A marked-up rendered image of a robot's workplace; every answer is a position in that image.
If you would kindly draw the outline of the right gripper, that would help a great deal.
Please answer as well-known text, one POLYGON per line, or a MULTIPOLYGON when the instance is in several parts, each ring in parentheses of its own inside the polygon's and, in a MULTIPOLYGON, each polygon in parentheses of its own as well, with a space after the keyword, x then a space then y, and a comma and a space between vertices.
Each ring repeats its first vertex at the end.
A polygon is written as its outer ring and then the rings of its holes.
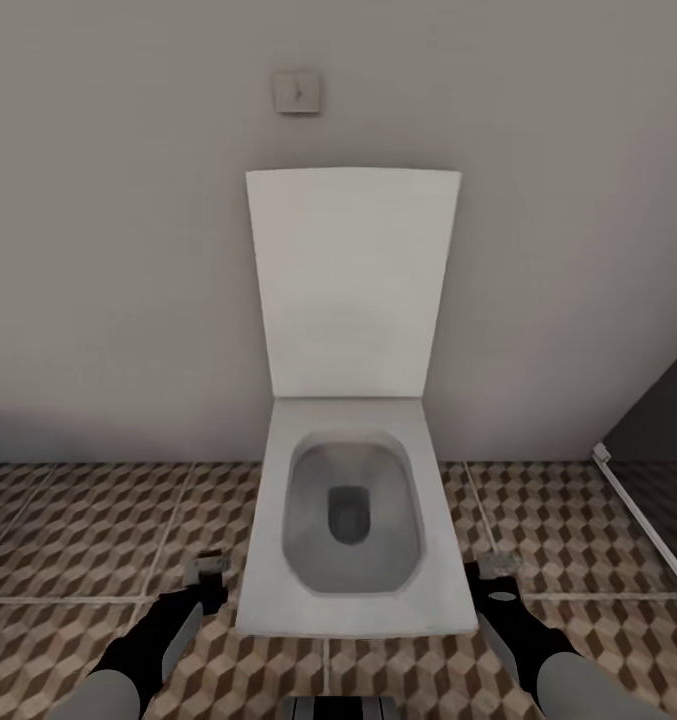
POLYGON ((520 592, 517 585, 517 580, 513 576, 497 577, 493 580, 482 580, 481 578, 467 577, 469 583, 469 589, 475 603, 475 609, 479 610, 482 608, 482 596, 488 588, 500 588, 502 590, 510 590, 514 596, 521 598, 520 592))

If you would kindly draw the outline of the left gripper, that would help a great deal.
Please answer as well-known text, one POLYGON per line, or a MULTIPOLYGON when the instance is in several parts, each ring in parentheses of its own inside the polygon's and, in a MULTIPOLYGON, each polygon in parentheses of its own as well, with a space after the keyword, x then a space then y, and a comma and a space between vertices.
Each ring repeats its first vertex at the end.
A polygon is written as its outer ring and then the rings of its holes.
POLYGON ((228 600, 228 586, 221 587, 220 581, 202 585, 191 585, 191 587, 203 602, 204 615, 218 613, 221 604, 226 603, 228 600))

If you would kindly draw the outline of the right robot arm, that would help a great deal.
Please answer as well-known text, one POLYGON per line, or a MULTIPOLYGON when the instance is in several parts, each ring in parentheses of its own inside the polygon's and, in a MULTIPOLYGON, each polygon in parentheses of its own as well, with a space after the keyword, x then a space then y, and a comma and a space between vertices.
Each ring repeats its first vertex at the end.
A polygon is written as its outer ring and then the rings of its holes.
POLYGON ((479 577, 467 577, 485 641, 547 720, 675 720, 579 655, 562 630, 530 614, 513 576, 516 553, 476 554, 479 577))

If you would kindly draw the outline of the mousetrap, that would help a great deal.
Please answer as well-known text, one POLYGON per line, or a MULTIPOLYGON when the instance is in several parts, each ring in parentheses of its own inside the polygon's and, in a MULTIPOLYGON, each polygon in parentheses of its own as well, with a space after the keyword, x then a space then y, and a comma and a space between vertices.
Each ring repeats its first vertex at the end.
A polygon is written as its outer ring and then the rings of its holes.
MULTIPOLYGON (((222 555, 223 555, 222 549, 217 549, 217 550, 200 553, 198 558, 211 558, 212 556, 222 556, 222 555)), ((222 574, 223 574, 223 572, 208 574, 208 575, 201 575, 201 576, 199 576, 200 583, 201 583, 201 585, 205 584, 205 583, 214 583, 215 581, 216 582, 220 581, 222 583, 222 574)))
POLYGON ((478 567, 478 564, 476 563, 476 561, 464 563, 463 569, 464 569, 464 574, 466 574, 467 577, 479 577, 480 576, 480 568, 478 567))

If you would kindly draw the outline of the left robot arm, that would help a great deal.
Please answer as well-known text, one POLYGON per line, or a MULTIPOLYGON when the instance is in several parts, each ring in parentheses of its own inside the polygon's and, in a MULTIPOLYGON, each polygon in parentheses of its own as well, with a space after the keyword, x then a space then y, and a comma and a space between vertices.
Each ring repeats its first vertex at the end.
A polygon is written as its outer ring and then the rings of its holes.
POLYGON ((189 559, 183 588, 162 592, 148 610, 153 614, 115 639, 100 663, 42 720, 141 720, 197 636, 203 614, 218 613, 228 600, 228 586, 201 585, 199 576, 230 568, 226 555, 189 559))

